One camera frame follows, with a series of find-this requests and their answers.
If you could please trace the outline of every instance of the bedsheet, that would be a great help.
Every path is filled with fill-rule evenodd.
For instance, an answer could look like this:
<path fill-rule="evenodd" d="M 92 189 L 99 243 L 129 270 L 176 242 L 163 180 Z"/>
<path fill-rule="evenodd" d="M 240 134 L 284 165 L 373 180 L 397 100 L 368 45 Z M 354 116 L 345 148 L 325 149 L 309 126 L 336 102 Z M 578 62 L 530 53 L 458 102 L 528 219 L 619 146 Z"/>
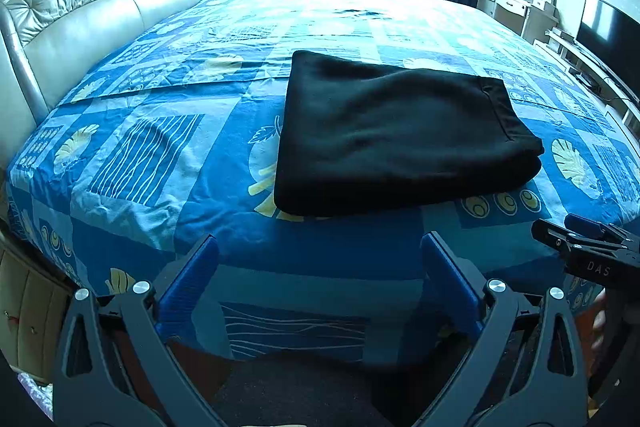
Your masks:
<path fill-rule="evenodd" d="M 519 190 L 393 212 L 293 216 L 273 202 L 293 51 L 503 79 L 542 138 Z M 568 212 L 640 216 L 639 160 L 574 81 L 482 12 L 441 0 L 204 0 L 97 64 L 9 167 L 12 227 L 97 294 L 153 280 L 203 233 L 219 266 L 178 335 L 230 359 L 301 349 L 368 365 L 424 360 L 450 333 L 418 245 L 518 291 L 598 289 L 530 237 Z"/>

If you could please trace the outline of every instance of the leather headboard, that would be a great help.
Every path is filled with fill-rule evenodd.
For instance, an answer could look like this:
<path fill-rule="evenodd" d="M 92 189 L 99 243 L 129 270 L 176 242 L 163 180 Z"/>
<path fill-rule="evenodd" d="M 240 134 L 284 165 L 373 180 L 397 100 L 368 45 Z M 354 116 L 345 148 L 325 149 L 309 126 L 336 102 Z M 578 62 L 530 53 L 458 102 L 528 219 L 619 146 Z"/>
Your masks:
<path fill-rule="evenodd" d="M 0 207 L 6 166 L 87 71 L 199 1 L 0 0 Z"/>

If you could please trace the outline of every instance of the bolt head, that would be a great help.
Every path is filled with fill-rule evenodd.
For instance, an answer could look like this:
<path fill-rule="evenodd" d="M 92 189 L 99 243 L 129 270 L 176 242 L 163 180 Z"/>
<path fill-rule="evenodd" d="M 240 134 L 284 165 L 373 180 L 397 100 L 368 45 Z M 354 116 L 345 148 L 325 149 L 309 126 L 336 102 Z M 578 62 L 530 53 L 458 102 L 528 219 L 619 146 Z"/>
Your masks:
<path fill-rule="evenodd" d="M 557 301 L 561 301 L 564 299 L 564 292 L 560 288 L 551 288 L 549 290 L 549 295 L 551 295 Z"/>
<path fill-rule="evenodd" d="M 133 285 L 133 293 L 146 293 L 149 291 L 149 288 L 151 288 L 151 285 L 147 281 L 139 281 Z"/>
<path fill-rule="evenodd" d="M 89 290 L 87 288 L 80 288 L 75 296 L 77 301 L 84 301 L 89 296 Z"/>
<path fill-rule="evenodd" d="M 489 289 L 496 293 L 502 293 L 507 289 L 507 285 L 500 279 L 491 279 L 488 282 Z"/>

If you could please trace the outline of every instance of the black folded blanket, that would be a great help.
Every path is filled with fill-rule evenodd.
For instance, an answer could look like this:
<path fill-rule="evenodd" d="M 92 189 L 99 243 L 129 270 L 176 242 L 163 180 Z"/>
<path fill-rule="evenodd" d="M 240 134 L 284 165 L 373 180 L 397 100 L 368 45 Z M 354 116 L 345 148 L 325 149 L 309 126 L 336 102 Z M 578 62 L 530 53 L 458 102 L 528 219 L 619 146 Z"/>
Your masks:
<path fill-rule="evenodd" d="M 543 152 L 499 79 L 297 51 L 274 201 L 328 217 L 506 192 Z"/>

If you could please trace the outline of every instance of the dresser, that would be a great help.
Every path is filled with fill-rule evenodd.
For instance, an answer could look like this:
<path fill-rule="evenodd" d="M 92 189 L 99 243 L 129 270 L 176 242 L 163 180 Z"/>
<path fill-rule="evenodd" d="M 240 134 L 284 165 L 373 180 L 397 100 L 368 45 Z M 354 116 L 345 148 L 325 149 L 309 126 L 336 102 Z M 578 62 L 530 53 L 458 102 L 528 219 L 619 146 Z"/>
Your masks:
<path fill-rule="evenodd" d="M 545 0 L 478 0 L 477 8 L 531 44 L 548 42 L 546 32 L 558 24 L 556 7 Z"/>

